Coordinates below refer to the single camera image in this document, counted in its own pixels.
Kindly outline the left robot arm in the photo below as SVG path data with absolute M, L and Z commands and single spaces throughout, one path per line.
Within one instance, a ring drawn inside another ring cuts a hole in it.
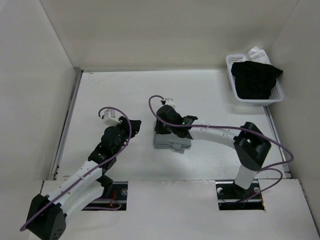
M 141 120 L 121 116 L 116 125 L 107 127 L 100 143 L 76 173 L 50 193 L 32 199 L 21 229 L 41 240 L 58 240 L 76 213 L 98 198 L 108 199 L 113 180 L 106 172 L 116 163 L 128 140 L 140 131 L 141 124 Z

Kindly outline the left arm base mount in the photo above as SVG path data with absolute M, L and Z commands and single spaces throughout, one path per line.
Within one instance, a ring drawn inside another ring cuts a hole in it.
M 126 211 L 128 198 L 128 182 L 116 181 L 101 197 L 88 204 L 84 211 Z

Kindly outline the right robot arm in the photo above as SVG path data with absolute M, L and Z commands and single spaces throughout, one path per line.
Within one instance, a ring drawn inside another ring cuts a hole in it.
M 163 105 L 156 112 L 155 133 L 172 135 L 179 139 L 203 140 L 230 147 L 236 151 L 240 167 L 233 181 L 232 192 L 238 198 L 250 192 L 250 186 L 260 172 L 271 148 L 271 143 L 252 122 L 246 122 L 239 133 L 232 129 L 210 128 L 198 117 L 182 117 L 170 105 Z

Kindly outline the grey tank top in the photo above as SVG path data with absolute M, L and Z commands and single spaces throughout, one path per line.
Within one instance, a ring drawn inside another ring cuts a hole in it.
M 155 134 L 153 137 L 154 149 L 173 150 L 183 154 L 186 149 L 192 147 L 192 142 L 188 138 L 180 138 L 175 134 Z

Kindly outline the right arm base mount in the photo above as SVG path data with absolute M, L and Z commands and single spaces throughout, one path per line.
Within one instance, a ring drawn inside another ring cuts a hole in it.
M 215 187 L 220 211 L 265 210 L 261 194 L 246 200 L 260 191 L 257 180 L 254 180 L 248 189 L 243 189 L 232 181 L 217 181 Z

